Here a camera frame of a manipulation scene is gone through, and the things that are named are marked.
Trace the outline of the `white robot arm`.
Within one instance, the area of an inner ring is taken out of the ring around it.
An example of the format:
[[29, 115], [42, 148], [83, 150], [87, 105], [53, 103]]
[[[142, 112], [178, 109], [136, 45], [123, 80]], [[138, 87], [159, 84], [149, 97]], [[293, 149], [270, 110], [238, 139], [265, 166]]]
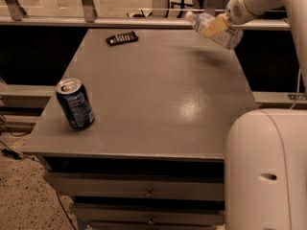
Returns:
[[[307, 75], [307, 0], [230, 0], [211, 36], [284, 7]], [[307, 112], [259, 109], [238, 118], [224, 152], [224, 230], [307, 230]]]

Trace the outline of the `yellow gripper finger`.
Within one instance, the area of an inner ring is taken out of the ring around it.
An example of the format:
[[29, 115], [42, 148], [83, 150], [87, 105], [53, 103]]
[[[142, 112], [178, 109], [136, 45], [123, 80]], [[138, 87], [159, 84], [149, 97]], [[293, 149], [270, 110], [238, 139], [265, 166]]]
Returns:
[[225, 31], [229, 27], [229, 16], [226, 13], [216, 16], [207, 26], [204, 27], [202, 33], [206, 37], [216, 35]]

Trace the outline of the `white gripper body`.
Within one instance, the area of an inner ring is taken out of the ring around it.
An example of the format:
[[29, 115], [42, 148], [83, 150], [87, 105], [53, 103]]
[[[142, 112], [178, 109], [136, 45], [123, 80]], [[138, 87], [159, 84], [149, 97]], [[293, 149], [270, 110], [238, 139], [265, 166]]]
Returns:
[[229, 0], [225, 12], [234, 25], [243, 25], [255, 17], [255, 15], [248, 10], [245, 0]]

